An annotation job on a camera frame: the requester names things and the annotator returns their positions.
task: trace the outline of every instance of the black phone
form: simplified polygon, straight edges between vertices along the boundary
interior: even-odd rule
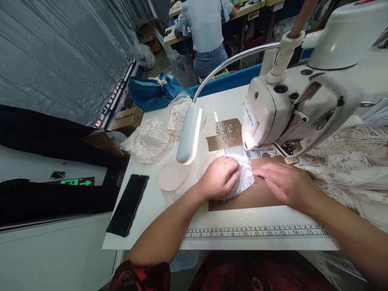
[[[106,232],[122,237],[128,236],[149,178],[149,176],[131,175]]]

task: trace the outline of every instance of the drawstring bag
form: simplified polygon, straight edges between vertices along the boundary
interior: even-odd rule
[[[129,97],[143,112],[166,108],[182,91],[192,98],[194,91],[183,88],[174,77],[161,73],[156,78],[131,77],[128,84]]]

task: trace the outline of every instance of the floral sleeve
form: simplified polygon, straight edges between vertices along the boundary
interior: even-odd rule
[[[136,267],[129,260],[117,268],[109,291],[167,291],[170,289],[170,266]]]

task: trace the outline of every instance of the black fabric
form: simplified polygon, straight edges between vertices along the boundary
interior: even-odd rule
[[[0,105],[0,124],[0,144],[14,150],[122,170],[128,163],[80,140],[96,129],[70,120]]]
[[[0,226],[113,211],[120,187],[0,183]]]

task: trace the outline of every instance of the sewing worker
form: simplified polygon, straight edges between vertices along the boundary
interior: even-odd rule
[[[228,58],[222,43],[221,16],[225,22],[236,16],[236,9],[229,0],[187,0],[182,3],[174,34],[177,38],[187,36],[187,28],[190,28],[197,77],[206,77]]]
[[[199,182],[144,231],[117,268],[110,290],[169,290],[169,263],[191,219],[204,202],[226,196],[240,175],[239,168],[230,157],[215,159]],[[364,278],[386,290],[388,234],[330,198],[302,170],[270,162],[253,174],[281,202],[324,226]],[[216,251],[198,269],[189,290],[335,289],[296,251]]]

